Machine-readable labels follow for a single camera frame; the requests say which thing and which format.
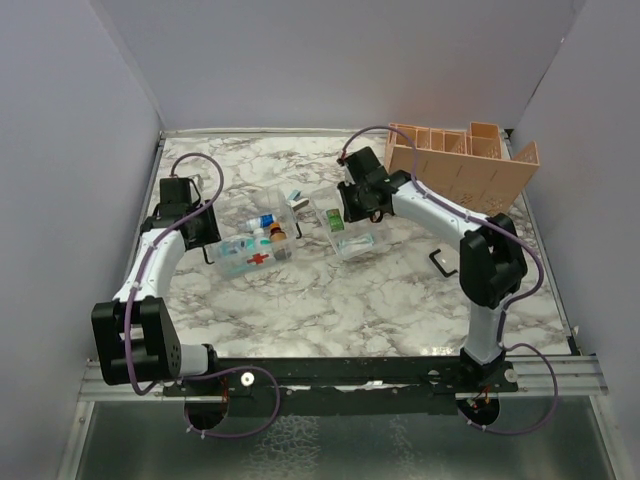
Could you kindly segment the white bottle green label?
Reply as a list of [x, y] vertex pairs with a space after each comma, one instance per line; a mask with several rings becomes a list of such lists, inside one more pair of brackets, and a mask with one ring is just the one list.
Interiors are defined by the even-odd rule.
[[257, 252], [270, 255], [272, 252], [270, 239], [264, 229], [259, 228], [253, 231], [254, 246]]

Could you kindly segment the clear bandage packet teal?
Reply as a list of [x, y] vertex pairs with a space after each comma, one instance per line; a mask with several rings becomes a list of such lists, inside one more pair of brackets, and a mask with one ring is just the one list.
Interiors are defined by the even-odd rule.
[[374, 245], [375, 239], [371, 234], [362, 234], [340, 240], [337, 247], [340, 255], [351, 258], [370, 251]]

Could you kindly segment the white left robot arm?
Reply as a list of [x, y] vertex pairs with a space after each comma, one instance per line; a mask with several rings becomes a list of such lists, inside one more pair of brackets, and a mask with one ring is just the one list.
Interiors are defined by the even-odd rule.
[[186, 378], [206, 395], [220, 385], [221, 371], [208, 344], [185, 345], [166, 306], [171, 279], [186, 252], [221, 240], [213, 206], [204, 202], [196, 182], [170, 177], [160, 181], [160, 200], [141, 225], [132, 269], [108, 302], [91, 312], [103, 379], [108, 385]]

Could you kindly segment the clear plastic kit lid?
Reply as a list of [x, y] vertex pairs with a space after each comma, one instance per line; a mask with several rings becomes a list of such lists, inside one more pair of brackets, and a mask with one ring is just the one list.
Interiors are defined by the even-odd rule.
[[428, 281], [459, 283], [459, 252], [442, 240], [427, 236], [410, 238], [398, 245], [396, 253], [396, 264], [407, 274]]

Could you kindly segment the green medicine box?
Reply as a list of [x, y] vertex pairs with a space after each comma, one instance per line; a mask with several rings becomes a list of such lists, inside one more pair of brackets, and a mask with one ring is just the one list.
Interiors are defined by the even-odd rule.
[[340, 232], [345, 229], [339, 209], [328, 209], [325, 215], [331, 232]]

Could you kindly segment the brown bottle orange cap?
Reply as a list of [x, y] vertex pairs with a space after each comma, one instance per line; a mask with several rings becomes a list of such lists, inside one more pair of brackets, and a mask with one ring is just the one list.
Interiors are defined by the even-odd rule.
[[292, 257], [292, 250], [288, 241], [288, 236], [278, 222], [269, 226], [269, 240], [276, 260], [286, 261]]

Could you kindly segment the clear plastic kit box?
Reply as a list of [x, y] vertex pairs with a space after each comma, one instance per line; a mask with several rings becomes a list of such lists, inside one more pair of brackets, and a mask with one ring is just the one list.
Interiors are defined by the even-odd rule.
[[213, 209], [221, 240], [206, 251], [221, 277], [232, 279], [294, 260], [302, 234], [279, 188], [218, 200]]

